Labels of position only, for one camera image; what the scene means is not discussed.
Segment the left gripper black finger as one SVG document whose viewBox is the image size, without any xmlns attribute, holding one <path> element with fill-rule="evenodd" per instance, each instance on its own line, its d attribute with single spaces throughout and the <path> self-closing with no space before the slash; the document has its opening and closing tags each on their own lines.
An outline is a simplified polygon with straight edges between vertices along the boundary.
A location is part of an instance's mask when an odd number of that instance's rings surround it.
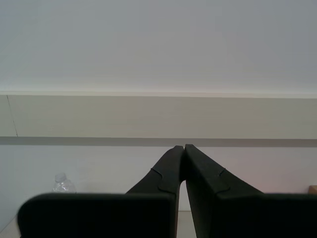
<svg viewBox="0 0 317 238">
<path fill-rule="evenodd" d="M 315 238 L 317 197 L 263 193 L 194 145 L 185 146 L 186 187 L 199 238 Z"/>
<path fill-rule="evenodd" d="M 169 149 L 128 192 L 46 193 L 26 201 L 17 223 L 24 238 L 174 238 L 182 146 Z"/>
</svg>

